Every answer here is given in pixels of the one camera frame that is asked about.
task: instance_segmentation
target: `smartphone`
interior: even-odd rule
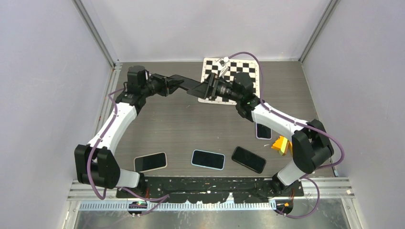
[[[271,139],[271,129],[265,125],[256,123],[256,138],[262,140]]]
[[[232,160],[257,173],[262,173],[266,165],[264,158],[239,146],[235,149],[234,154],[232,154]]]
[[[167,157],[165,152],[139,156],[134,159],[135,172],[146,172],[155,169],[165,168]]]
[[[191,164],[193,166],[223,170],[225,155],[196,149],[192,153]]]

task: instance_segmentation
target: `worn black surface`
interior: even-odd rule
[[[145,177],[149,188],[149,198],[159,198],[170,194],[168,202],[203,203],[225,202],[229,193],[235,203],[266,203],[268,198],[304,196],[301,183],[296,181],[284,193],[276,195],[271,190],[271,180],[253,177]],[[117,191],[117,198],[132,198],[126,191]]]

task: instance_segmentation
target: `gray tabletop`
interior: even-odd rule
[[[183,75],[200,80],[202,62],[140,62],[123,64],[118,88],[127,80],[130,66],[143,65],[152,73]],[[264,100],[273,107],[299,119],[316,118],[315,108],[299,62],[262,62]],[[116,149],[115,158],[123,169],[134,169],[134,158],[166,152],[166,168],[146,172],[147,176],[238,176],[271,177],[292,157],[271,149],[272,140],[258,140],[255,124],[241,118],[233,105],[204,104],[182,89],[169,97],[149,97]],[[237,146],[267,160],[262,174],[257,174],[231,160]],[[195,149],[225,155],[222,171],[191,165]],[[317,171],[317,177],[332,177],[331,169]]]

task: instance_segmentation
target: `black and white checkered board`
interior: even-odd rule
[[[202,67],[202,75],[201,75],[201,82],[203,82],[211,72],[219,74],[218,66],[213,65],[215,61],[218,59],[216,58],[204,58],[204,63]],[[226,64],[228,66],[228,71],[226,72],[224,79],[227,81],[232,82],[234,80],[234,76],[236,73],[243,72],[249,73],[250,78],[253,81],[253,87],[256,89],[256,95],[259,95],[260,88],[259,88],[259,66],[257,65],[256,61],[247,61],[247,60],[229,60]],[[216,99],[198,99],[201,103],[209,103],[209,104],[229,104],[235,105],[236,102],[225,99],[222,97],[217,97]]]

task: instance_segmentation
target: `black smartphone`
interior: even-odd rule
[[[166,153],[155,153],[139,156],[134,159],[135,172],[146,172],[167,166]]]
[[[223,170],[225,155],[196,149],[192,153],[191,164],[193,166]]]
[[[262,140],[271,139],[271,129],[265,125],[256,123],[256,138]]]
[[[262,173],[266,165],[264,158],[239,146],[232,154],[232,160],[257,173]]]

